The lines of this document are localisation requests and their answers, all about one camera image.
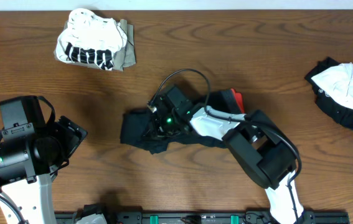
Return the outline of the black pants with red waistband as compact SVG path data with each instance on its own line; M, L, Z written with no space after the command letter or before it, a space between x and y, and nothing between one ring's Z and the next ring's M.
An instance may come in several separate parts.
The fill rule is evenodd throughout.
M208 105L225 113L244 113L243 96L230 88L210 94ZM134 146L158 154L167 150L169 143L178 142L184 145L200 144L206 147L225 148L222 141L211 137L180 133L173 137L156 138L151 136L151 112L148 109L136 109L123 115L120 143Z

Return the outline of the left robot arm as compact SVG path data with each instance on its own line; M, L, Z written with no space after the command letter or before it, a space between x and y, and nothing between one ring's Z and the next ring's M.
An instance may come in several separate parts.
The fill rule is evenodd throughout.
M43 96L18 96L0 102L0 208L7 223L108 223L105 206L56 213L52 183L86 138L87 132L55 111L45 119Z

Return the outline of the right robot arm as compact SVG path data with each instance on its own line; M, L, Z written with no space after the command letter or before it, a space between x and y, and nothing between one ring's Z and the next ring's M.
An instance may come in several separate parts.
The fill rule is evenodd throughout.
M278 223L302 223L294 180L301 172L296 146L260 110L233 114L215 110L206 97L194 103L178 86L158 88L148 101L149 137L169 139L191 134L221 141L259 187L265 189L270 214Z

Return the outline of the white shirt with black print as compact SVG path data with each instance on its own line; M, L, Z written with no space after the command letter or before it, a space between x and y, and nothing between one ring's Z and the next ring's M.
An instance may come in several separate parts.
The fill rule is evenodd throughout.
M94 64L100 70L111 71L115 65L115 53L128 42L118 22L84 8L71 11L57 38L64 48L60 52L71 62Z

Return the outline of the black and white garment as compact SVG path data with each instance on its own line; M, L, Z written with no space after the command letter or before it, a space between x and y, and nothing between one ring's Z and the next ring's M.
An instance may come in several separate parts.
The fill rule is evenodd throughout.
M318 108L335 123L353 130L353 63L328 57L319 61L304 79L312 86Z

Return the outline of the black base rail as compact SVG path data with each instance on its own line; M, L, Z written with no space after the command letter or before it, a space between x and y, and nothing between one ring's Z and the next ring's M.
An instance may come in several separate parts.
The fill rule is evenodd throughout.
M142 213L119 212L105 216L107 223L115 224L272 224L277 221L267 211L243 213ZM346 212L303 212L303 224L350 224Z

